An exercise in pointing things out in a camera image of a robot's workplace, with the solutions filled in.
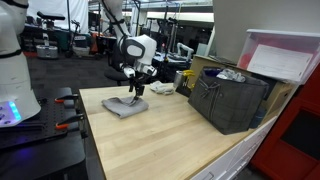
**fabric basket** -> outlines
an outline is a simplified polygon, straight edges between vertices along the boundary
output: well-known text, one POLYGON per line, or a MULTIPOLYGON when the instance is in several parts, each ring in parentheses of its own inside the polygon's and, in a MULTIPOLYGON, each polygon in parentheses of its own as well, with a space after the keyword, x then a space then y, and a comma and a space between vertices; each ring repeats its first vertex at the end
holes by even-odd
POLYGON ((248 76, 236 82, 206 73, 216 69, 202 69, 188 102, 222 134, 247 131, 269 86, 248 76))

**wooden table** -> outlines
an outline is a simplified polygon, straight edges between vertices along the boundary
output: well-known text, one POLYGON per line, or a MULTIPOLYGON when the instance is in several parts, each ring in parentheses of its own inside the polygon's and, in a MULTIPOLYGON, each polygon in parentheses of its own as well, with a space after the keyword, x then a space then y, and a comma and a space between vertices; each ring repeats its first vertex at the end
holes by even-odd
POLYGON ((132 96, 128 90, 127 86, 80 90, 108 180, 188 179, 253 132, 223 135, 186 97, 159 95, 149 86, 142 96, 149 109, 119 119, 101 100, 132 96))

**blue light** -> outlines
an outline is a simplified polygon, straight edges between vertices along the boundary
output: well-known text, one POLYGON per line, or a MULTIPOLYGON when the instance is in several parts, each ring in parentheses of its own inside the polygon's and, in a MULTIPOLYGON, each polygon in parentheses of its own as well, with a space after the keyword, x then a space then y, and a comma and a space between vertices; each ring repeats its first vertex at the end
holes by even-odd
POLYGON ((9 102, 9 106, 11 108, 11 111, 14 115, 14 117, 16 118, 16 120, 20 121, 21 120, 21 115, 17 109, 16 104, 14 104, 14 102, 9 102))

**red cabinet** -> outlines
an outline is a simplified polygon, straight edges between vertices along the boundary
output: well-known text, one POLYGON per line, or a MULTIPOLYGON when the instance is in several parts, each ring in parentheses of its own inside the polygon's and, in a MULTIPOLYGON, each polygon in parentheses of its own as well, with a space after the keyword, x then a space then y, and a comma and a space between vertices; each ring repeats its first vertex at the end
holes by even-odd
POLYGON ((281 114, 251 163, 272 179, 320 179, 320 66, 281 114))

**white cabinet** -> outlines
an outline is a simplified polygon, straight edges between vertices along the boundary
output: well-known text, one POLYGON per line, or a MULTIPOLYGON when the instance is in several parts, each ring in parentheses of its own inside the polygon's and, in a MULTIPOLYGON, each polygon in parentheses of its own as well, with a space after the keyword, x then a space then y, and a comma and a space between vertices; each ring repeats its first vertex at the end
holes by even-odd
POLYGON ((214 180, 234 178, 250 161, 263 139, 268 134, 277 117, 259 127, 243 141, 223 154, 197 175, 193 180, 214 180))

